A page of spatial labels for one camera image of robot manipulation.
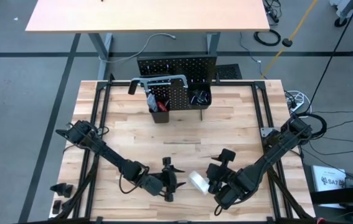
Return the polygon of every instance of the yellow cable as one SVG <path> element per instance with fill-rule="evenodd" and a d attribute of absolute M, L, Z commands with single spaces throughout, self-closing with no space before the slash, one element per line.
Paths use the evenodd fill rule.
<path fill-rule="evenodd" d="M 309 15 L 309 12 L 313 9 L 314 5 L 318 3 L 318 0 L 313 0 L 312 4 L 309 6 L 308 10 L 306 10 L 305 15 L 302 17 L 301 22 L 299 22 L 298 26 L 295 28 L 293 34 L 291 34 L 291 36 L 289 37 L 288 40 L 293 40 L 296 33 L 299 31 L 299 29 L 301 28 L 303 22 L 305 21 L 306 17 Z M 281 53 L 283 53 L 283 51 L 286 49 L 286 47 L 284 46 L 271 60 L 270 64 L 266 67 L 265 71 L 262 73 L 261 75 L 261 79 L 263 79 L 265 77 L 265 75 L 268 73 L 269 69 L 273 66 L 273 64 L 277 61 L 277 58 L 281 55 Z"/>

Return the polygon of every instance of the caster wheel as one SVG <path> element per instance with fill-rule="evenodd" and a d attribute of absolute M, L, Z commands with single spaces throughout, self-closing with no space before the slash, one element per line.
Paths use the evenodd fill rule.
<path fill-rule="evenodd" d="M 348 20 L 345 18 L 342 22 L 341 22 L 341 18 L 336 19 L 336 21 L 334 22 L 334 26 L 335 27 L 343 27 L 344 25 L 346 25 L 348 22 Z"/>

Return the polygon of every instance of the wooden table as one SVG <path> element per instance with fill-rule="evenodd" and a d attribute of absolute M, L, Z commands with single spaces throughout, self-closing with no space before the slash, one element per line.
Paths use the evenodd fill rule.
<path fill-rule="evenodd" d="M 82 82 L 72 123 L 90 119 L 96 84 L 97 81 Z M 124 158 L 150 166 L 152 172 L 160 171 L 162 158 L 171 156 L 175 167 L 186 172 L 177 174 L 181 182 L 187 181 L 193 170 L 206 176 L 209 163 L 217 163 L 210 158 L 219 155 L 223 148 L 237 153 L 234 162 L 229 165 L 231 169 L 237 170 L 254 163 L 263 151 L 251 88 L 213 86 L 211 90 L 212 105 L 203 111 L 203 121 L 200 120 L 199 111 L 172 111 L 169 123 L 154 124 L 148 113 L 145 94 L 129 95 L 128 87 L 113 86 L 105 123 L 110 132 L 103 139 Z M 267 80 L 266 90 L 274 124 L 281 126 L 289 118 L 281 81 Z M 60 168 L 58 183 L 73 184 L 74 192 L 82 157 L 83 150 L 71 147 L 64 154 Z M 289 190 L 306 212 L 314 215 L 301 159 L 288 152 L 282 162 Z M 102 216 L 104 220 L 118 221 L 265 221 L 266 217 L 273 216 L 266 175 L 252 198 L 224 210 L 218 217 L 214 216 L 217 204 L 213 195 L 203 195 L 189 182 L 179 188 L 174 194 L 174 201 L 168 203 L 162 197 L 150 196 L 143 189 L 122 194 L 118 188 L 119 176 L 115 166 L 100 158 L 92 220 Z M 123 181 L 124 189 L 131 187 Z M 285 217 L 283 200 L 280 191 L 277 191 L 281 213 Z M 87 192 L 82 200 L 81 216 L 85 211 Z M 65 202 L 67 199 L 56 194 L 54 200 Z"/>
<path fill-rule="evenodd" d="M 27 32 L 88 33 L 100 58 L 108 60 L 112 34 L 101 32 L 208 32 L 216 54 L 220 31 L 268 31 L 262 0 L 38 0 Z M 105 76 L 102 62 L 98 79 Z"/>

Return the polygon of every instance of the desk leg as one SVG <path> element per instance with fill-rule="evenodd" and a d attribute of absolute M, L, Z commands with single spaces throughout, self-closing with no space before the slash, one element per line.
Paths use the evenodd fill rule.
<path fill-rule="evenodd" d="M 102 60 L 108 60 L 108 55 L 110 53 L 110 47 L 111 47 L 111 41 L 113 39 L 113 34 L 112 33 L 107 33 L 105 41 L 103 43 L 103 40 L 100 37 L 100 34 L 88 34 L 90 40 L 93 43 L 93 46 L 95 46 L 95 49 L 97 53 L 99 54 L 99 57 Z M 104 80 L 108 77 L 106 77 L 106 74 L 108 73 L 108 66 L 109 63 L 102 62 L 100 61 L 99 65 L 99 73 L 97 76 L 97 80 Z"/>
<path fill-rule="evenodd" d="M 207 32 L 207 51 L 209 55 L 216 55 L 220 32 Z"/>

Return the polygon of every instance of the black floor stripe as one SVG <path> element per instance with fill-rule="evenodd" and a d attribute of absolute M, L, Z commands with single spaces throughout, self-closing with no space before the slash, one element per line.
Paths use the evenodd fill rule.
<path fill-rule="evenodd" d="M 49 118 L 49 122 L 47 124 L 44 140 L 43 140 L 42 145 L 40 147 L 38 159 L 35 164 L 34 172 L 32 173 L 31 182 L 28 187 L 26 199 L 25 199 L 24 204 L 22 206 L 21 214 L 19 217 L 19 223 L 28 222 L 28 217 L 31 212 L 31 207 L 32 207 L 32 204 L 35 199 L 35 193 L 37 192 L 40 175 L 42 174 L 42 169 L 45 164 L 50 140 L 52 140 L 52 135 L 53 135 L 56 121 L 57 121 L 57 116 L 59 114 L 60 105 L 63 100 L 65 87 L 68 82 L 68 77 L 70 76 L 72 63 L 73 63 L 74 57 L 75 57 L 74 56 L 75 51 L 77 50 L 80 37 L 81 37 L 81 34 L 75 34 L 74 40 L 71 45 L 70 54 L 68 56 L 67 63 L 65 64 L 65 68 L 64 68 L 63 75 L 62 75 L 62 79 L 60 81 L 59 89 L 57 90 L 56 99 L 54 101 L 52 112 L 51 112 L 50 118 Z"/>
<path fill-rule="evenodd" d="M 110 57 L 129 57 L 137 52 L 110 52 Z M 207 52 L 143 52 L 140 57 L 205 55 Z M 277 52 L 251 52 L 254 57 L 274 57 Z M 330 57 L 332 52 L 283 52 L 280 57 Z M 0 58 L 68 57 L 69 52 L 0 52 Z M 249 57 L 248 52 L 218 51 L 218 57 Z M 74 57 L 98 57 L 96 52 L 75 52 Z M 353 57 L 353 51 L 336 52 L 334 57 Z"/>

